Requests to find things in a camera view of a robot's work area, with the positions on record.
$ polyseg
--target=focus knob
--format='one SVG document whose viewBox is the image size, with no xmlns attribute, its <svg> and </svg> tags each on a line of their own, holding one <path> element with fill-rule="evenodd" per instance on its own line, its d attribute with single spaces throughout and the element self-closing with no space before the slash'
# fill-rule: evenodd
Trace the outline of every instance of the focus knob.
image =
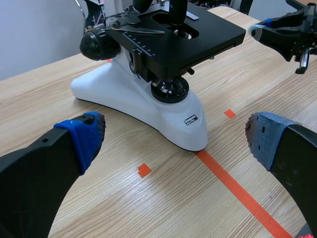
<svg viewBox="0 0 317 238">
<path fill-rule="evenodd" d="M 100 26 L 84 35 L 80 52 L 91 60 L 108 60 L 120 53 L 120 44 L 107 34 L 105 26 Z"/>
</svg>

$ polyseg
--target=orange tape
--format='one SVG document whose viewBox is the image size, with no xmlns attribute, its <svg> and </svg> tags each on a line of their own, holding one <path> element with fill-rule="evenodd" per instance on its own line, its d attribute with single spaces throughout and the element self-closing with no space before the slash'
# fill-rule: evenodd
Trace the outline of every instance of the orange tape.
<svg viewBox="0 0 317 238">
<path fill-rule="evenodd" d="M 230 119 L 234 118 L 236 116 L 236 114 L 232 111 L 232 110 L 227 110 L 224 112 L 226 114 L 227 117 L 229 117 Z"/>
<path fill-rule="evenodd" d="M 196 152 L 195 154 L 275 238 L 292 238 L 206 150 Z"/>
<path fill-rule="evenodd" d="M 139 170 L 138 173 L 142 178 L 144 178 L 146 175 L 148 175 L 152 171 L 146 164 L 139 166 L 138 170 Z"/>
</svg>

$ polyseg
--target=white microscope base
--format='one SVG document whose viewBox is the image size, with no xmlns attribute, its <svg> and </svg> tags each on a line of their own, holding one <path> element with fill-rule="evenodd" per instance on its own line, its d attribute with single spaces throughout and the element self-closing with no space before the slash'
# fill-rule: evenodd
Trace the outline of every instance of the white microscope base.
<svg viewBox="0 0 317 238">
<path fill-rule="evenodd" d="M 203 107 L 191 90 L 180 103 L 162 103 L 153 97 L 150 82 L 132 77 L 115 60 L 75 79 L 71 90 L 77 99 L 116 109 L 148 124 L 185 150 L 200 151 L 207 145 Z"/>
</svg>

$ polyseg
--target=wood grain surface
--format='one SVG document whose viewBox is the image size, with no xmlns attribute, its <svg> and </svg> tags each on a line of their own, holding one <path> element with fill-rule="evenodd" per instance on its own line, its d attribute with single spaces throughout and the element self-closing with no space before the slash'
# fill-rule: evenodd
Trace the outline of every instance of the wood grain surface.
<svg viewBox="0 0 317 238">
<path fill-rule="evenodd" d="M 257 23 L 227 7 L 211 12 L 245 29 Z M 0 82 L 0 155 L 64 119 L 92 110 L 106 117 L 102 150 L 67 194 L 50 238 L 271 237 L 193 153 L 136 119 L 72 96 L 70 82 L 103 63 L 77 55 Z M 317 59 L 311 57 L 305 75 L 294 73 L 297 66 L 246 36 L 186 75 L 205 110 L 206 150 L 292 236 L 304 218 L 250 154 L 244 128 L 252 113 L 270 111 L 317 130 Z M 229 119 L 228 109 L 237 116 Z M 152 172 L 141 178 L 143 163 Z"/>
<path fill-rule="evenodd" d="M 304 5 L 307 5 L 309 3 L 317 3 L 317 0 L 297 0 L 299 2 L 301 2 Z"/>
</svg>

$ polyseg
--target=microscope stage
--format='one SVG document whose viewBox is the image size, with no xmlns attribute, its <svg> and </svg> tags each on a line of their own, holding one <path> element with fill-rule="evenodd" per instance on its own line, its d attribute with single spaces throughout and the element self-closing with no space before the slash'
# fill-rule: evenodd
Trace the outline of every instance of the microscope stage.
<svg viewBox="0 0 317 238">
<path fill-rule="evenodd" d="M 177 29 L 168 22 L 168 13 L 158 10 L 139 15 L 135 28 L 164 31 L 161 35 L 145 35 L 110 30 L 111 35 L 129 53 L 137 48 L 142 52 L 142 62 L 159 78 L 170 78 L 187 69 L 240 45 L 246 30 L 192 3 L 188 12 L 199 17 L 187 17 L 180 27 L 191 35 L 185 39 L 175 33 Z"/>
</svg>

